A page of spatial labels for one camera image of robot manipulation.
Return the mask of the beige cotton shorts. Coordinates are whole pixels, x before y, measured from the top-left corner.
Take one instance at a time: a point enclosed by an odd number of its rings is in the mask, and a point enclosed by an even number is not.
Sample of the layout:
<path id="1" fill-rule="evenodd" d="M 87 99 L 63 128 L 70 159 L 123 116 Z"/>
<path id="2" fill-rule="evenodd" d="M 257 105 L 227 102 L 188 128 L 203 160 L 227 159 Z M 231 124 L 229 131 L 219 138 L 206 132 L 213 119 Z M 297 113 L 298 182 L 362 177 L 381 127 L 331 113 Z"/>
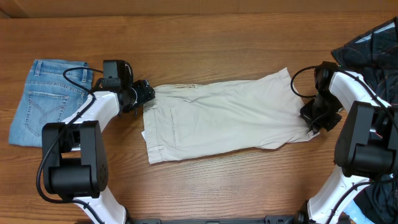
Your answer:
<path id="1" fill-rule="evenodd" d="M 258 80 L 157 86 L 143 111 L 149 163 L 313 139 L 290 82 L 284 68 Z"/>

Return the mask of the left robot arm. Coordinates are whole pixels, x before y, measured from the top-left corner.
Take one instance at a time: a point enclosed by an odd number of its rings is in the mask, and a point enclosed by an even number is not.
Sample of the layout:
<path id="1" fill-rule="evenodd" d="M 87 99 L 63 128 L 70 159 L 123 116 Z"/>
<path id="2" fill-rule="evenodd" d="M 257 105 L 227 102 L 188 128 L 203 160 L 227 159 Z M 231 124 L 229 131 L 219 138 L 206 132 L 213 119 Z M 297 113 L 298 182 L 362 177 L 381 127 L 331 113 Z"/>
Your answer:
<path id="1" fill-rule="evenodd" d="M 71 116 L 43 127 L 36 189 L 47 202 L 77 205 L 92 223 L 132 223 L 108 187 L 102 132 L 115 116 L 153 100 L 155 90 L 146 79 L 135 80 L 124 60 L 104 60 L 101 73 L 94 87 L 78 85 L 88 98 Z"/>

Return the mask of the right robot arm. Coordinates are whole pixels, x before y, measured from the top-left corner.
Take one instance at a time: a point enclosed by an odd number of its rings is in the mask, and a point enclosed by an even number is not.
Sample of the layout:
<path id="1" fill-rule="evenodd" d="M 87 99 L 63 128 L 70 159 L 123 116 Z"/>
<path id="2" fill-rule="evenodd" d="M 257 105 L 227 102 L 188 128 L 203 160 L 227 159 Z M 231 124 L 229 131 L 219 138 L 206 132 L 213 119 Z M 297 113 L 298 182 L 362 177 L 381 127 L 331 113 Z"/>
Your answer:
<path id="1" fill-rule="evenodd" d="M 363 76 L 333 62 L 311 67 L 317 94 L 300 110 L 310 132 L 330 131 L 348 116 L 334 150 L 335 168 L 291 223 L 347 223 L 340 215 L 366 187 L 397 171 L 397 108 L 378 97 Z"/>

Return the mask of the black printed jersey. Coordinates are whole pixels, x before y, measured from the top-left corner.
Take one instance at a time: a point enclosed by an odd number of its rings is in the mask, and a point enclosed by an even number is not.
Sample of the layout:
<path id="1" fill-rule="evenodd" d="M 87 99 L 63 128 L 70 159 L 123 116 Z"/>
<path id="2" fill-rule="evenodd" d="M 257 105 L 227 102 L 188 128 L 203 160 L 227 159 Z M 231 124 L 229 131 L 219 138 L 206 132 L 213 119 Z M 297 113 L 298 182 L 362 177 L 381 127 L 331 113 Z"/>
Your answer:
<path id="1" fill-rule="evenodd" d="M 397 18 L 356 37 L 331 52 L 344 67 L 362 74 L 384 101 L 397 107 Z M 397 223 L 397 181 L 366 187 L 353 200 L 374 223 Z"/>

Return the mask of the folded blue denim jeans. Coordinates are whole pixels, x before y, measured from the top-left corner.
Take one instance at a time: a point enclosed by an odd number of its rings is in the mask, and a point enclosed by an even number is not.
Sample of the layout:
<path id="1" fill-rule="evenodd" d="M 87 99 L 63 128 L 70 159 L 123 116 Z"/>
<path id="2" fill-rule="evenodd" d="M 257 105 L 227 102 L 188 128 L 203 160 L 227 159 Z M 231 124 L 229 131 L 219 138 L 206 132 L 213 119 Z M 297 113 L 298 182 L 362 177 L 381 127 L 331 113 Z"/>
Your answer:
<path id="1" fill-rule="evenodd" d="M 86 62 L 59 59 L 36 59 L 25 81 L 24 91 L 9 131 L 9 144 L 40 147 L 42 128 L 71 116 L 88 94 L 63 77 L 91 88 L 93 72 Z"/>

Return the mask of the light blue garment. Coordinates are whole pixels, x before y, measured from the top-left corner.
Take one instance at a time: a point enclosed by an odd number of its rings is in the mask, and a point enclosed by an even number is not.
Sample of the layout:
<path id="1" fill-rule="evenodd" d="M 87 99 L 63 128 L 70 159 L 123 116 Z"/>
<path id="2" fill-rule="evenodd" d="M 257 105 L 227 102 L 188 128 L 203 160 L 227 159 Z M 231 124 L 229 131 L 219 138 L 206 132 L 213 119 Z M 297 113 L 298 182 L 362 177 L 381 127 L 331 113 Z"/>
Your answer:
<path id="1" fill-rule="evenodd" d="M 374 224 L 371 220 L 369 220 L 360 210 L 360 208 L 355 204 L 352 200 L 343 210 L 345 214 L 347 214 L 355 224 Z"/>

